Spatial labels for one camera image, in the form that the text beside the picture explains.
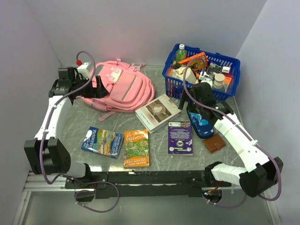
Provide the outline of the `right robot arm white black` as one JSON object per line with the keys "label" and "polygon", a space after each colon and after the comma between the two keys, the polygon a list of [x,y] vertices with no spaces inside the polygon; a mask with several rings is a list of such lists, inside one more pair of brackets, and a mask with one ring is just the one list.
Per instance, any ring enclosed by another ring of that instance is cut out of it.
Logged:
{"label": "right robot arm white black", "polygon": [[236,167],[213,163],[207,166],[205,183],[210,187],[221,181],[238,185],[250,197],[261,197],[264,191],[278,185],[277,194],[271,198],[271,201],[277,200],[282,192],[283,161],[273,158],[251,137],[233,109],[225,101],[215,99],[208,83],[198,83],[190,89],[185,87],[181,106],[186,99],[231,144],[244,164],[244,167]]}

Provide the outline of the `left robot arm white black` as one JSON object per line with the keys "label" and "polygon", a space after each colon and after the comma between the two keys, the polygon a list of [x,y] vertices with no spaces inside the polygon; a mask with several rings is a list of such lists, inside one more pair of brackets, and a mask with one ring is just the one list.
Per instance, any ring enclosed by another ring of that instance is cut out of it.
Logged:
{"label": "left robot arm white black", "polygon": [[34,174],[43,175],[48,184],[53,184],[47,177],[51,174],[56,178],[64,176],[76,179],[81,188],[88,188],[93,182],[89,165],[72,160],[60,138],[69,110],[77,97],[91,99],[103,97],[107,93],[99,76],[102,68],[96,66],[92,70],[95,87],[91,79],[84,76],[83,66],[59,68],[59,78],[48,92],[48,108],[41,128],[34,139],[24,143],[31,170]]}

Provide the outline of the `pink student backpack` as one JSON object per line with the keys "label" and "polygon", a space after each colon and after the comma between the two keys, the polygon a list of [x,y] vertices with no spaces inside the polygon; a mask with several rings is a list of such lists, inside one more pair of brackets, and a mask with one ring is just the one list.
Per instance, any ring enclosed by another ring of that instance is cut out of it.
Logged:
{"label": "pink student backpack", "polygon": [[104,121],[116,112],[132,113],[154,99],[155,87],[152,80],[140,71],[140,66],[116,61],[96,64],[95,76],[100,76],[108,95],[103,98],[80,99],[97,110],[106,112]]}

